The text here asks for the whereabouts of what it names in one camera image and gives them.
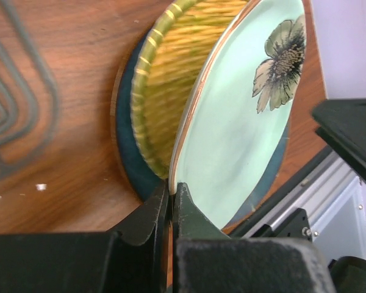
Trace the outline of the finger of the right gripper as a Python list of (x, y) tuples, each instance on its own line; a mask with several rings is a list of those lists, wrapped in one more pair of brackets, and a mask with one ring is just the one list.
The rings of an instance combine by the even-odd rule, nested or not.
[(315, 106), (316, 133), (366, 183), (366, 98), (327, 99)]

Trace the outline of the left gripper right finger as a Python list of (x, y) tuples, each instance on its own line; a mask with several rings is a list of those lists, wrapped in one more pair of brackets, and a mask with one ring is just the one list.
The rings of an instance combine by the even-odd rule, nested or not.
[(180, 183), (173, 212), (173, 292), (335, 292), (335, 286), (311, 242), (230, 238)]

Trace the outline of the mint green flower plate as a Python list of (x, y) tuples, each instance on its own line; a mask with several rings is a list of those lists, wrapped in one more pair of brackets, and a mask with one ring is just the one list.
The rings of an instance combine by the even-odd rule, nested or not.
[(224, 228), (260, 181), (288, 123), (306, 55), (302, 1), (250, 1), (209, 54), (187, 101), (169, 188)]

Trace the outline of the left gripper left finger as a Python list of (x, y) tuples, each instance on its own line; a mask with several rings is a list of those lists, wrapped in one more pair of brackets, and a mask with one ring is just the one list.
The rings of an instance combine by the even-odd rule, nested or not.
[(0, 292), (166, 292), (168, 196), (107, 231), (0, 235)]

